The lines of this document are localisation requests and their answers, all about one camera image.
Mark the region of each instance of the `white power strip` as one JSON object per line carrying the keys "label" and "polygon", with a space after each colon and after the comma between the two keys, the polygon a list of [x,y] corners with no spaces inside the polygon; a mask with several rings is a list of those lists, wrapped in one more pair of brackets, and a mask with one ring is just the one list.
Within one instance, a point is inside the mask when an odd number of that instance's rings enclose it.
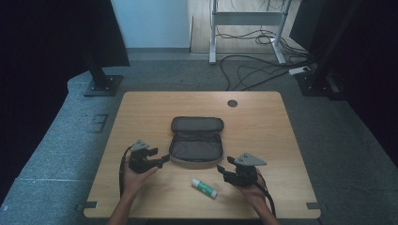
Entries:
{"label": "white power strip", "polygon": [[308,72],[308,71],[310,71],[309,67],[298,67],[298,68],[289,69],[289,74],[293,76],[293,75],[303,73],[303,72]]}

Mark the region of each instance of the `white wall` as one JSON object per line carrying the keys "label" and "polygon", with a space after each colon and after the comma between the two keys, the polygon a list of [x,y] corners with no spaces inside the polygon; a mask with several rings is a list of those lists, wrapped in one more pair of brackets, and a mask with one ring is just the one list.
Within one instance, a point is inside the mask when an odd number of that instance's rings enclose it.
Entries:
{"label": "white wall", "polygon": [[189,48],[187,0],[112,0],[126,48]]}

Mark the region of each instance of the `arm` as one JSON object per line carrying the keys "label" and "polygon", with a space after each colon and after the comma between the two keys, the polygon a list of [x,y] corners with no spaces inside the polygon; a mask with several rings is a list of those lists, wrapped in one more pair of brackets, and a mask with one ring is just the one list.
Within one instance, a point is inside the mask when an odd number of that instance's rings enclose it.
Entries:
{"label": "arm", "polygon": [[145,180],[157,170],[158,168],[154,167],[147,172],[137,174],[129,168],[128,163],[125,163],[124,191],[108,221],[108,225],[121,225],[127,223],[131,205],[134,202],[135,197],[143,186]]}
{"label": "arm", "polygon": [[[263,179],[260,177],[261,173],[257,169],[259,173],[257,182],[261,186],[265,187]],[[249,205],[254,209],[257,215],[260,217],[261,221],[264,225],[280,225],[278,219],[274,217],[269,210],[266,202],[266,198],[263,192],[257,188],[256,186],[252,185],[250,187],[236,187],[245,197],[246,201]]]}

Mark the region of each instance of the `wooden table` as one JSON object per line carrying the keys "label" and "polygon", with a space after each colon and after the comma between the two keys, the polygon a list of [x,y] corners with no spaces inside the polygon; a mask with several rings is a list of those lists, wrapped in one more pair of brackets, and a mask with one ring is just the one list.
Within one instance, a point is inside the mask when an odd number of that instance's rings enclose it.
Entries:
{"label": "wooden table", "polygon": [[[228,106],[229,100],[237,102]],[[249,152],[268,165],[258,167],[275,202],[278,218],[319,218],[316,203],[299,147],[282,97],[277,92],[128,92],[123,97],[105,148],[88,202],[89,218],[108,218],[119,201],[118,167],[124,150],[138,139],[158,147],[152,158],[168,154],[177,116],[220,117],[225,127],[222,144],[225,156]],[[220,162],[226,170],[235,167]],[[215,200],[191,186],[197,178],[215,188]],[[214,167],[191,170],[167,162],[149,177],[136,198],[132,218],[258,218],[241,194]]]}

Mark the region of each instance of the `green and white glue stick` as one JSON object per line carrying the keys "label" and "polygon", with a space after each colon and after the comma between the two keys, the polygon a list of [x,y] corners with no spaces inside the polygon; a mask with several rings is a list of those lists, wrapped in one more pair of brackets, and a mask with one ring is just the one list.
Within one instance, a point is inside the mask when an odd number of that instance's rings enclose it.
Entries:
{"label": "green and white glue stick", "polygon": [[215,199],[217,197],[217,191],[210,187],[209,185],[203,183],[202,181],[198,179],[192,179],[192,185],[205,193],[207,196],[210,196],[211,198]]}

